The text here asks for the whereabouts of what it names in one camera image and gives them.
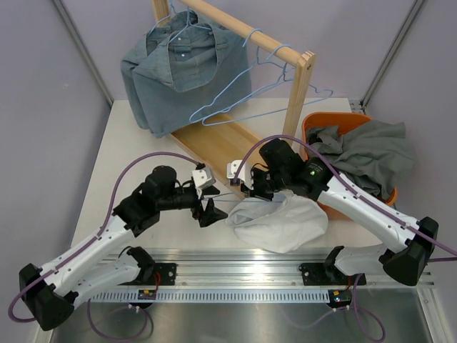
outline orange basket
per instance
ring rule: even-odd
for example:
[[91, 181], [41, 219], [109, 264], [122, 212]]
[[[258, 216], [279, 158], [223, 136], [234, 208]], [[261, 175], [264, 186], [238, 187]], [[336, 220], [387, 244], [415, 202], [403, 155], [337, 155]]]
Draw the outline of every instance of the orange basket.
[[[306, 142], [306, 131], [311, 127], [325, 127], [331, 125], [339, 125], [338, 135], [347, 134], [351, 130], [354, 130], [356, 127], [365, 124], [367, 121], [370, 121], [371, 118], [365, 114], [359, 113], [344, 113], [344, 112], [316, 112], [307, 116], [301, 125], [301, 134], [303, 136], [303, 141]], [[302, 150], [303, 157], [308, 158], [308, 155]], [[385, 200], [387, 205], [391, 206], [397, 200], [398, 192], [394, 188], [391, 196]], [[326, 205], [319, 204], [320, 207], [327, 213], [329, 219], [349, 219], [344, 214], [328, 207]]]

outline tabletop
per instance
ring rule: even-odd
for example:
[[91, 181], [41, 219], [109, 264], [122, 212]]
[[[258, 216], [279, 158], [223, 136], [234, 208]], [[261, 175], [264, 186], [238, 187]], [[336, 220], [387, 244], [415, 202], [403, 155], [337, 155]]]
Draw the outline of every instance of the tabletop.
[[[287, 98], [251, 99], [231, 112], [235, 118], [245, 118], [254, 114], [282, 109], [287, 107]], [[348, 99], [332, 98], [303, 107], [301, 120], [317, 111], [350, 112]], [[285, 112], [246, 120], [244, 123], [259, 136], [281, 133]], [[301, 128], [297, 128], [296, 137], [301, 137]], [[115, 101], [108, 124], [91, 175], [84, 204], [81, 210], [72, 246], [92, 233], [106, 216], [109, 199], [114, 182], [121, 171], [135, 158], [154, 151], [170, 151], [187, 155], [179, 148], [171, 137], [156, 139], [148, 130], [140, 129], [131, 112], [129, 102]], [[124, 177], [116, 195], [115, 205], [144, 181], [152, 169], [158, 165], [172, 166], [183, 182], [190, 179], [194, 165], [170, 156], [156, 156], [140, 162]], [[221, 193], [230, 191], [221, 183], [216, 187]], [[232, 202], [216, 202], [216, 206], [229, 213], [236, 206], [238, 197], [229, 194], [218, 199]], [[366, 247], [379, 244], [380, 241], [363, 227], [351, 221], [330, 221], [327, 232], [299, 248], [306, 251], [311, 248], [328, 249], [337, 245], [347, 247]], [[237, 239], [231, 227], [224, 221], [200, 228], [193, 220], [189, 210], [168, 211], [161, 213], [160, 222], [146, 230], [132, 244], [141, 245], [145, 249], [180, 249], [181, 251], [208, 251], [220, 249], [255, 249], [254, 246]]]

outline perforated metal strip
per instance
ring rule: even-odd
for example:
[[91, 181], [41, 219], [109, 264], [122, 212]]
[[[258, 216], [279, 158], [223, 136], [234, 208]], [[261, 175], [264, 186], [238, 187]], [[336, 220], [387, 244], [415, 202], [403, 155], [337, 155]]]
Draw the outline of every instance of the perforated metal strip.
[[180, 303], [328, 303], [325, 289], [162, 289], [155, 299], [140, 297], [139, 289], [112, 289], [97, 294], [92, 302]]

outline gray wall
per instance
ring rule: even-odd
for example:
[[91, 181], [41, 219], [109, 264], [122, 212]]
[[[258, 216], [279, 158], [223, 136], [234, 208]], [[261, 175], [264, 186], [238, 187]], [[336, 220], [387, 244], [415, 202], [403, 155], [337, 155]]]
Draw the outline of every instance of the gray wall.
[[49, 0], [0, 1], [0, 46], [0, 340], [22, 343], [18, 272], [69, 248], [109, 108]]
[[[63, 0], [115, 99], [126, 99], [122, 56], [154, 24], [151, 0]], [[311, 82], [335, 96], [360, 99], [413, 0], [207, 0], [298, 51], [318, 54]], [[174, 0], [177, 9], [185, 9]], [[249, 46], [253, 61], [252, 45]], [[253, 86], [279, 75], [268, 66], [251, 71]], [[263, 96], [288, 96], [289, 84]]]
[[[457, 249], [457, 1], [428, 1], [368, 113], [405, 121], [418, 162], [399, 187], [398, 208], [440, 224], [438, 240]], [[448, 256], [439, 248], [434, 256]], [[457, 263], [432, 267], [441, 303], [457, 338]]]

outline clothing rack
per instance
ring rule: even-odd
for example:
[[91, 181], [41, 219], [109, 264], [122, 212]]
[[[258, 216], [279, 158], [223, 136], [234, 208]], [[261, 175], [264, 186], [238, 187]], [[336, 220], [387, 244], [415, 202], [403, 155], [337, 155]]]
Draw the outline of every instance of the clothing rack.
[[[279, 41], [266, 34], [255, 31], [253, 27], [233, 18], [224, 11], [207, 4], [202, 0], [179, 0], [195, 11], [213, 19], [220, 25], [232, 30], [243, 38], [249, 40], [268, 52], [273, 52], [282, 45]], [[170, 15], [168, 0], [151, 0], [156, 21]], [[164, 19], [159, 26], [164, 25], [168, 19]], [[300, 53], [288, 46], [284, 46], [275, 52], [275, 56], [295, 67], [292, 89], [289, 96], [286, 118], [284, 120], [282, 134], [295, 136], [301, 110], [308, 90], [311, 74], [316, 55], [310, 51]], [[231, 120], [228, 114], [218, 114], [211, 118], [214, 122]], [[241, 159], [246, 152], [259, 141], [251, 130], [243, 124], [232, 122], [224, 125], [203, 126], [201, 123], [188, 125], [171, 134], [177, 143], [191, 156], [204, 161], [213, 169], [216, 177], [226, 180], [226, 165], [235, 159]], [[251, 164], [262, 162], [258, 154], [252, 154]]]

